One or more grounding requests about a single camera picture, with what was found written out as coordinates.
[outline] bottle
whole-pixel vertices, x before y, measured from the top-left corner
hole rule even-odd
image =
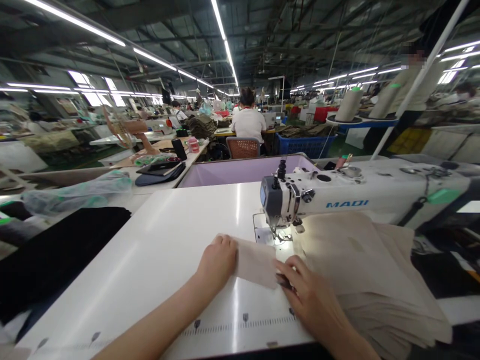
[[[338,160],[336,161],[335,170],[341,168],[347,161],[348,157],[349,157],[348,155],[342,155],[341,157],[339,157]]]
[[[195,136],[192,136],[188,139],[188,146],[190,147],[190,151],[192,153],[199,153],[200,152],[200,145],[199,141]]]

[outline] white pole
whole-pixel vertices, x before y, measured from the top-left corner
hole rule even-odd
[[[425,75],[427,75],[427,72],[429,71],[430,67],[432,66],[433,62],[435,61],[438,53],[443,48],[445,42],[447,41],[447,38],[449,37],[450,33],[454,29],[455,25],[457,24],[458,19],[462,15],[462,13],[463,13],[463,11],[464,11],[464,9],[465,9],[465,7],[467,6],[468,3],[469,3],[469,0],[461,0],[460,3],[458,4],[458,6],[456,7],[455,12],[451,16],[450,21],[445,26],[445,29],[443,30],[443,32],[440,35],[440,38],[438,39],[435,46],[433,47],[433,50],[431,51],[430,56],[426,60],[425,65],[422,67],[422,69],[418,73],[418,76],[416,77],[415,81],[413,82],[410,90],[408,91],[408,94],[405,96],[402,103],[398,107],[398,110],[395,113],[395,117],[397,119],[400,119],[400,117],[403,115],[403,113],[407,109],[407,106],[410,104],[410,100],[412,100],[413,96],[415,95],[415,92],[417,91],[418,87],[420,86],[420,84],[424,80]],[[392,131],[394,130],[394,128],[395,128],[395,126],[391,126],[386,130],[385,135],[383,135],[383,137],[380,140],[380,143],[378,144],[374,153],[372,154],[372,156],[370,158],[370,161],[375,160],[377,158],[377,156],[379,155],[380,151],[384,147],[385,143],[387,142],[387,139],[389,138],[389,136],[392,133]]]
[[[285,75],[283,75],[283,85],[281,91],[281,112],[284,112],[284,95],[285,95]]]

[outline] person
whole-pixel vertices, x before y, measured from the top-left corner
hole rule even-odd
[[[170,298],[111,342],[92,360],[156,360],[225,287],[236,265],[237,243],[217,235],[196,273]],[[275,267],[290,282],[283,287],[295,316],[336,360],[380,360],[350,324],[328,282],[296,255]]]
[[[140,119],[142,119],[142,120],[148,120],[149,119],[149,114],[144,110],[143,107],[137,106],[136,110],[137,110],[137,114],[140,116]]]
[[[177,100],[171,102],[171,107],[173,108],[173,116],[170,116],[169,119],[172,127],[174,129],[180,129],[182,127],[180,121],[188,119],[188,116],[180,110],[180,103]]]
[[[388,110],[389,116],[395,115],[405,97],[407,97],[407,94],[412,88],[417,75],[425,65],[426,57],[428,57],[429,54],[430,52],[424,48],[420,42],[414,42],[407,48],[408,69],[400,71],[398,75],[391,81],[392,84],[399,84],[400,90],[390,105]],[[439,59],[436,59],[426,73],[425,78],[421,82],[420,86],[416,89],[415,94],[411,98],[405,112],[398,120],[395,129],[393,129],[392,133],[383,145],[382,150],[388,149],[390,145],[393,144],[394,141],[406,129],[413,126],[415,121],[417,121],[427,109],[427,100],[437,87],[439,79],[444,70],[445,64],[440,62]],[[384,91],[386,91],[387,87],[388,86],[384,86],[383,90],[378,94],[378,101],[381,101],[382,95],[384,94]],[[382,140],[382,137],[386,131],[386,127],[370,128],[363,139],[363,149],[373,152],[377,148],[379,142]]]
[[[255,109],[255,93],[244,87],[240,92],[240,111],[233,115],[231,130],[239,138],[255,138],[260,142],[260,154],[265,154],[262,133],[267,130],[264,116]]]

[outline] blue crate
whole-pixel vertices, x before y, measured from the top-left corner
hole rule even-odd
[[[332,143],[337,137],[337,135],[333,135],[323,137],[286,138],[281,137],[278,133],[276,133],[275,136],[277,138],[277,148],[280,155],[301,152],[305,153],[310,159],[320,159],[320,153],[322,158],[326,158],[329,154],[330,146],[332,146]]]

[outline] woman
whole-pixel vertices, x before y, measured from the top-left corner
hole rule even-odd
[[[234,273],[236,253],[235,240],[217,235],[186,284],[92,360],[159,359],[224,288]],[[324,278],[311,272],[296,255],[285,263],[276,260],[275,266],[293,286],[283,291],[295,315],[335,360],[380,360],[350,324]]]
[[[265,154],[262,133],[267,130],[264,116],[255,109],[255,93],[244,87],[240,92],[240,111],[233,115],[231,130],[239,138],[255,138],[260,142],[260,154]]]
[[[173,116],[170,116],[169,119],[171,121],[172,127],[174,129],[180,129],[182,127],[180,121],[187,120],[188,116],[185,115],[182,110],[180,110],[180,103],[177,100],[173,100],[171,102],[171,107],[173,108]]]

